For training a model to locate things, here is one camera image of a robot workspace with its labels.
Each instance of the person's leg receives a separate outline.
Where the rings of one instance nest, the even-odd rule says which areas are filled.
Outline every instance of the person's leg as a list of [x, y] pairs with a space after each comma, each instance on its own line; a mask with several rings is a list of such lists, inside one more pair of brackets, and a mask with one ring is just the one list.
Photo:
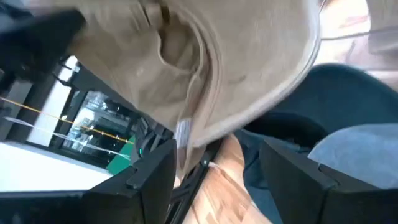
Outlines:
[[289, 142], [281, 141], [269, 136], [251, 133], [243, 129], [235, 131], [234, 135], [242, 147], [242, 153], [244, 157], [243, 182], [245, 188], [248, 190], [250, 197], [258, 209], [273, 224], [282, 223], [274, 199], [269, 192], [267, 180], [261, 171], [259, 150], [262, 142], [264, 142], [264, 139], [267, 139], [267, 141], [278, 141], [281, 144], [285, 144], [293, 151], [300, 151], [300, 147]]

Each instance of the floor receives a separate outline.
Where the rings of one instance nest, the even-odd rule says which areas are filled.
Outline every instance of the floor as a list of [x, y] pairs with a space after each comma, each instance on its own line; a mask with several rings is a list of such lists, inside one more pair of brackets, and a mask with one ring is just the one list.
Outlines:
[[243, 185], [243, 155], [238, 140], [229, 136], [220, 148], [184, 224], [270, 223], [257, 209]]
[[[333, 38], [370, 29], [365, 0], [329, 0], [321, 13], [322, 38]], [[395, 58], [368, 51], [368, 36], [322, 41], [315, 65], [345, 63], [366, 70], [398, 90]], [[234, 136], [224, 142], [199, 189], [184, 224], [270, 223], [250, 199], [243, 186], [243, 155]]]

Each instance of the beige cloth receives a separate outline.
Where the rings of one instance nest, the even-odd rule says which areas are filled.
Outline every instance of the beige cloth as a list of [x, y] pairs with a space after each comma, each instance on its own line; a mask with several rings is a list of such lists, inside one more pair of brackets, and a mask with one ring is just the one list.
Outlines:
[[178, 154], [181, 176], [203, 146], [260, 116], [303, 80], [319, 47], [318, 1], [162, 4], [170, 21], [156, 4], [134, 0], [27, 2], [79, 8], [88, 25], [71, 51], [86, 68], [172, 131], [178, 120], [192, 120]]

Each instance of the white wall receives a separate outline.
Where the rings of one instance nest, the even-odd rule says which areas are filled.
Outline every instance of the white wall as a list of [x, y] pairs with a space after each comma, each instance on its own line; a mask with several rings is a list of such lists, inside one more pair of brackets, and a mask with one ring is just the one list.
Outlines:
[[80, 161], [15, 142], [0, 142], [0, 192], [87, 190], [111, 174]]
[[[76, 57], [70, 57], [65, 63], [65, 65], [70, 68], [75, 68], [76, 64], [77, 64]], [[72, 76], [72, 73], [73, 73], [72, 70], [63, 68], [61, 69], [61, 72], [58, 77], [61, 80], [68, 80]], [[51, 114], [52, 116], [62, 117], [64, 114], [61, 113], [63, 107], [65, 106], [65, 103], [67, 102], [70, 90], [71, 90], [70, 87], [64, 86], [59, 81], [56, 81], [51, 89], [51, 92], [49, 93], [49, 97], [44, 103], [42, 112]], [[46, 129], [47, 131], [50, 131], [52, 133], [55, 131], [57, 123], [58, 123], [57, 118], [53, 118], [46, 114], [39, 114], [39, 116], [36, 119], [36, 122], [34, 123], [34, 126]], [[52, 134], [45, 133], [39, 129], [32, 128], [27, 138], [27, 141], [40, 144], [42, 146], [49, 146], [51, 138]]]

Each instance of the yellow wire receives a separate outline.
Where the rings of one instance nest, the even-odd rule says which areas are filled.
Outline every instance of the yellow wire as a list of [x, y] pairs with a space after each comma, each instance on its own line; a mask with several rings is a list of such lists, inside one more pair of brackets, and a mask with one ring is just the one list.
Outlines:
[[[66, 122], [66, 123], [77, 124], [77, 123], [74, 123], [74, 122], [72, 122], [72, 121], [68, 121], [68, 120], [65, 120], [65, 119], [61, 119], [61, 118], [59, 118], [59, 117], [57, 117], [57, 116], [54, 116], [54, 115], [52, 115], [52, 114], [45, 113], [45, 112], [40, 111], [40, 110], [38, 110], [38, 109], [31, 108], [30, 106], [26, 106], [26, 105], [17, 103], [17, 102], [12, 101], [12, 100], [8, 100], [8, 99], [6, 99], [6, 98], [4, 98], [4, 97], [1, 97], [1, 96], [0, 96], [0, 100], [4, 100], [4, 101], [6, 101], [6, 102], [8, 102], [8, 103], [12, 103], [12, 104], [14, 104], [14, 105], [17, 105], [17, 106], [26, 108], [26, 109], [31, 110], [31, 111], [35, 111], [36, 113], [39, 113], [39, 114], [44, 114], [44, 115], [47, 115], [47, 116], [56, 118], [56, 119], [58, 119], [58, 120], [60, 120], [60, 121]], [[84, 126], [84, 125], [81, 125], [81, 127], [82, 127], [82, 128], [85, 128], [85, 129], [87, 129], [87, 130], [95, 131], [95, 132], [100, 133], [100, 134], [102, 134], [102, 135], [105, 135], [105, 136], [114, 138], [114, 139], [116, 139], [116, 140], [124, 141], [125, 143], [129, 143], [129, 144], [134, 145], [133, 142], [128, 141], [127, 139], [123, 139], [123, 138], [120, 138], [120, 137], [116, 137], [116, 136], [114, 136], [114, 135], [112, 135], [112, 134], [108, 134], [108, 133], [105, 133], [105, 132], [103, 132], [103, 131], [99, 131], [99, 130], [97, 130], [97, 129], [91, 129], [91, 128], [89, 128], [89, 127], [87, 127], [87, 126]]]

